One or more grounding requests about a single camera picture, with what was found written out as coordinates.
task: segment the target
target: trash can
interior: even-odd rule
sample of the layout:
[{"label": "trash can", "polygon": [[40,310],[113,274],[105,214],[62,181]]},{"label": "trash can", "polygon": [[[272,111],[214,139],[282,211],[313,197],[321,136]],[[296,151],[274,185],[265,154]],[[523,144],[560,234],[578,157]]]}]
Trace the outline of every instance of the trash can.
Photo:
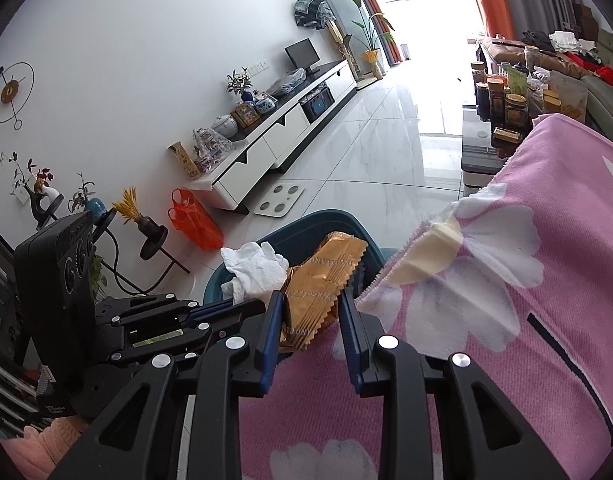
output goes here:
[{"label": "trash can", "polygon": [[[373,282],[384,267],[385,258],[369,233],[352,214],[338,209],[316,211],[281,227],[258,240],[258,243],[269,242],[277,253],[288,260],[289,266],[293,267],[313,256],[320,243],[333,231],[361,238],[369,244],[358,268],[349,280],[354,296],[357,296]],[[226,270],[224,264],[221,264],[206,284],[203,304],[221,301],[221,285],[230,282],[233,277],[234,275]]]}]

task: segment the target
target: red plastic bag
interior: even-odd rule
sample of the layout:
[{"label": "red plastic bag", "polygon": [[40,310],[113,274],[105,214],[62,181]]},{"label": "red plastic bag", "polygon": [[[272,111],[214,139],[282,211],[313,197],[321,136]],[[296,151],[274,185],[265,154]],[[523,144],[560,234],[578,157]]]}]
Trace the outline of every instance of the red plastic bag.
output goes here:
[{"label": "red plastic bag", "polygon": [[[176,192],[180,195],[179,201],[175,199]],[[171,200],[173,207],[169,209],[169,219],[173,227],[186,234],[203,251],[214,251],[224,245],[222,231],[192,192],[174,189]]]}]

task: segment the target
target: silver screw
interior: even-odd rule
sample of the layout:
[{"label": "silver screw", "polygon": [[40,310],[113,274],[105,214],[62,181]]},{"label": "silver screw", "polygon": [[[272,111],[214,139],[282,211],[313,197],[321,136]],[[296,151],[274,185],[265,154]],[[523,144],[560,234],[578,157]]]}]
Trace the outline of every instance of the silver screw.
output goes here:
[{"label": "silver screw", "polygon": [[378,344],[382,348],[388,348],[390,350],[394,349],[397,346],[397,337],[393,337],[392,335],[383,335],[380,339],[378,339]]},{"label": "silver screw", "polygon": [[471,357],[469,357],[467,354],[453,354],[451,360],[453,361],[453,364],[459,366],[460,368],[466,368],[471,364]]},{"label": "silver screw", "polygon": [[167,354],[158,354],[151,359],[151,364],[154,365],[155,368],[165,368],[171,364],[171,358]]},{"label": "silver screw", "polygon": [[246,344],[246,341],[244,340],[244,338],[238,335],[230,337],[229,339],[226,340],[226,347],[231,348],[232,350],[237,350],[239,348],[242,348],[245,344]]}]

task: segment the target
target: white tissue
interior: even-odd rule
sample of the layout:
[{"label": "white tissue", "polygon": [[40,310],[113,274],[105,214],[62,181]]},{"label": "white tissue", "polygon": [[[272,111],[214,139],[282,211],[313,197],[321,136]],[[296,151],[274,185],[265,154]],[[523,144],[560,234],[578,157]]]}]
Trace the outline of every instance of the white tissue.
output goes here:
[{"label": "white tissue", "polygon": [[225,299],[233,298],[234,303],[259,298],[269,304],[270,295],[280,290],[286,280],[288,261],[276,254],[269,242],[248,242],[237,251],[223,247],[220,250],[226,270],[235,278],[222,284]]}]

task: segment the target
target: computer monitor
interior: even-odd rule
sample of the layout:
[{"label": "computer monitor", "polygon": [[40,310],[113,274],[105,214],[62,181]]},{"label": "computer monitor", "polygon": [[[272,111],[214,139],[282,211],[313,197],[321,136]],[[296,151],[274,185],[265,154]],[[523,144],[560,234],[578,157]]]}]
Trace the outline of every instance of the computer monitor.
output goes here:
[{"label": "computer monitor", "polygon": [[304,68],[307,75],[319,72],[319,68],[311,69],[311,65],[320,61],[315,48],[309,38],[299,41],[285,48],[288,57],[296,68]]}]

